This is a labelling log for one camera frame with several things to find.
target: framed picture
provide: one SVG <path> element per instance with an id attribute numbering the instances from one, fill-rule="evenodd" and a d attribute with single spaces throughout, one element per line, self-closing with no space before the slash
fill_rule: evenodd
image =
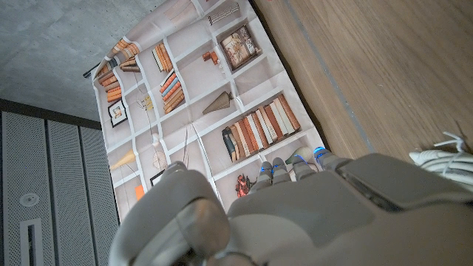
<path id="1" fill-rule="evenodd" d="M 151 186 L 156 185 L 161 180 L 161 178 L 158 178 L 158 177 L 161 177 L 161 175 L 164 173 L 164 170 L 162 170 L 157 175 L 155 175 L 155 176 L 153 176 L 152 178 L 149 179 L 149 181 L 151 181 Z"/>
<path id="2" fill-rule="evenodd" d="M 223 39 L 220 45 L 225 51 L 225 56 L 230 62 L 232 71 L 249 62 L 258 53 L 258 49 L 245 25 Z"/>
<path id="3" fill-rule="evenodd" d="M 112 122 L 112 128 L 120 125 L 120 123 L 128 119 L 122 100 L 119 100 L 109 106 L 109 115 Z"/>

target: gray robot arm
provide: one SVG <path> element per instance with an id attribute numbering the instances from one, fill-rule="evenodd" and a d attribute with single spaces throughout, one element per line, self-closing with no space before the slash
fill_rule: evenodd
<path id="1" fill-rule="evenodd" d="M 314 151 L 262 164 L 225 214 L 207 180 L 182 163 L 129 212 L 110 265 L 470 265 L 473 195 L 380 154 Z"/>

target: white cable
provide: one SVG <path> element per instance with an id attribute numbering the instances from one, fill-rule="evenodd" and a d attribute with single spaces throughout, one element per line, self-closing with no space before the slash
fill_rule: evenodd
<path id="1" fill-rule="evenodd" d="M 450 179 L 459 183 L 467 184 L 467 185 L 473 185 L 473 179 L 472 176 L 464 176 L 462 174 L 449 174 L 446 173 L 443 175 L 446 179 Z"/>
<path id="2" fill-rule="evenodd" d="M 454 156 L 451 156 L 451 157 L 444 157 L 444 158 L 440 158 L 440 159 L 436 159 L 436 160 L 430 160 L 429 162 L 427 163 L 424 163 L 421 167 L 422 168 L 427 168 L 431 165 L 434 165 L 434 164 L 438 164 L 438 163 L 447 163 L 449 162 Z M 459 156 L 457 158 L 455 158 L 455 162 L 456 163 L 473 163 L 473 156 L 470 155 L 470 154 L 462 154 L 462 156 Z"/>
<path id="3" fill-rule="evenodd" d="M 437 163 L 437 164 L 434 164 L 434 165 L 431 165 L 427 168 L 425 168 L 427 171 L 438 171 L 438 170 L 442 170 L 442 171 L 445 171 L 446 167 L 447 167 L 448 163 Z M 473 177 L 473 165 L 471 163 L 451 163 L 449 166 L 448 166 L 449 169 L 460 169 L 460 170 L 465 170 L 465 171 L 469 171 L 471 172 L 471 176 Z"/>
<path id="4" fill-rule="evenodd" d="M 445 135 L 450 136 L 453 140 L 443 141 L 434 146 L 442 146 L 446 144 L 456 144 L 457 153 L 449 153 L 445 151 L 422 151 L 411 152 L 409 156 L 421 168 L 437 172 L 436 174 L 448 180 L 452 180 L 462 184 L 469 185 L 469 189 L 473 189 L 473 155 L 467 154 L 462 145 L 463 139 L 455 134 L 444 132 Z"/>

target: concrete ceiling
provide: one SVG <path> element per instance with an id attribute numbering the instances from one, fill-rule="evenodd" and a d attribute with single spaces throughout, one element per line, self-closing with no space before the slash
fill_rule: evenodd
<path id="1" fill-rule="evenodd" d="M 1 0 L 0 98 L 99 121 L 96 65 L 164 0 Z"/>

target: metal vent panel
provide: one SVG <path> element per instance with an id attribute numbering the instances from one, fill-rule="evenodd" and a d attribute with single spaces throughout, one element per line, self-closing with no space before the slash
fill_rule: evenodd
<path id="1" fill-rule="evenodd" d="M 50 186 L 44 120 L 2 112 L 3 212 L 5 265 L 20 265 L 20 222 L 41 219 L 44 265 L 54 265 Z M 24 207 L 24 194 L 38 204 Z"/>
<path id="2" fill-rule="evenodd" d="M 48 121 L 60 265 L 95 265 L 77 126 Z"/>
<path id="3" fill-rule="evenodd" d="M 118 216 L 105 143 L 100 130 L 84 127 L 81 127 L 81 139 L 98 264 L 108 265 Z"/>

